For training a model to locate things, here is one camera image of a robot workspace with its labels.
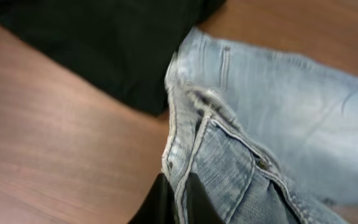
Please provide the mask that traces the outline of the light blue denim shorts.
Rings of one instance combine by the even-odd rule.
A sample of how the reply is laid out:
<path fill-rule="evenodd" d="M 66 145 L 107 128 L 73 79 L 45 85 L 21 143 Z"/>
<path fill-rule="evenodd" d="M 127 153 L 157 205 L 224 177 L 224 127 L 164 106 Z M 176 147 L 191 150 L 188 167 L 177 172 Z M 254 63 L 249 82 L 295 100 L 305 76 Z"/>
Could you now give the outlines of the light blue denim shorts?
<path fill-rule="evenodd" d="M 162 170 L 189 223 L 197 175 L 224 223 L 342 223 L 358 206 L 358 78 L 194 28 L 165 77 Z"/>

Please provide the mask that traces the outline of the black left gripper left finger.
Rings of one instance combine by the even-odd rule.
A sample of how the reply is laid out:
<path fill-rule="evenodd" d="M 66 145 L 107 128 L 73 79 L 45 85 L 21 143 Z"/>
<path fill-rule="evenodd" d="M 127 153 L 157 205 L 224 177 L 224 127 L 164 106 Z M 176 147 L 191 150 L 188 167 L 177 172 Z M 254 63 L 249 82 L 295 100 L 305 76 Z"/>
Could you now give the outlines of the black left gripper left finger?
<path fill-rule="evenodd" d="M 142 205 L 128 224 L 175 224 L 172 187 L 163 173 L 152 184 Z"/>

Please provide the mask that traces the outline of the folded black garment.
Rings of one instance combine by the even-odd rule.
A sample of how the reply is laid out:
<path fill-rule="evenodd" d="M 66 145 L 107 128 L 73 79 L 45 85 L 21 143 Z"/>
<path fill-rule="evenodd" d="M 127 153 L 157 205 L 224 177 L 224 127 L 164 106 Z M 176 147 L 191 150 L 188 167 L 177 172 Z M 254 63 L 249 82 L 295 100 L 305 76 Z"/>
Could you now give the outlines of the folded black garment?
<path fill-rule="evenodd" d="M 131 108 L 158 116 L 191 28 L 223 0 L 0 0 L 0 25 Z"/>

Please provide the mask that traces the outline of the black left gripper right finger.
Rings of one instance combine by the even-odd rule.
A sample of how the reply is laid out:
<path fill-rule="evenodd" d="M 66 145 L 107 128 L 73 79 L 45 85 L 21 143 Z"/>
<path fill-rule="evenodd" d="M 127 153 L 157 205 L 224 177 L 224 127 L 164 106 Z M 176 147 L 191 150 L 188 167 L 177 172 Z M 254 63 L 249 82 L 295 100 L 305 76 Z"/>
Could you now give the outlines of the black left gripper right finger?
<path fill-rule="evenodd" d="M 186 191 L 186 209 L 189 224 L 224 224 L 196 174 L 189 173 Z"/>

